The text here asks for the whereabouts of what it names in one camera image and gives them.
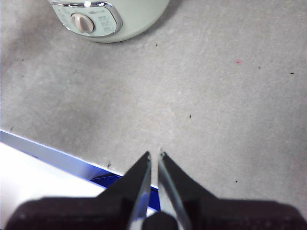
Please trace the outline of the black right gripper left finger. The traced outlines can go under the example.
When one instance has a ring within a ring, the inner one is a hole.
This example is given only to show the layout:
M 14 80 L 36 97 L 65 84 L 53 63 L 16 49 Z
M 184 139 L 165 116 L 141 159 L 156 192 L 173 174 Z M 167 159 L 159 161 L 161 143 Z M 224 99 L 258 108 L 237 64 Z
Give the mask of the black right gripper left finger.
M 19 205 L 7 230 L 134 230 L 147 216 L 151 155 L 95 197 L 43 197 Z

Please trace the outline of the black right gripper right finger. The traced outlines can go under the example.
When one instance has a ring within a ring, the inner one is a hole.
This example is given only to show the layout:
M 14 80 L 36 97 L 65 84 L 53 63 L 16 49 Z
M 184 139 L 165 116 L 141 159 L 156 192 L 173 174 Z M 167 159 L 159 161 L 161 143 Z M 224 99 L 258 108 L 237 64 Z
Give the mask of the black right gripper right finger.
M 297 208 L 269 200 L 218 198 L 188 176 L 166 152 L 158 161 L 161 210 L 181 230 L 305 230 Z

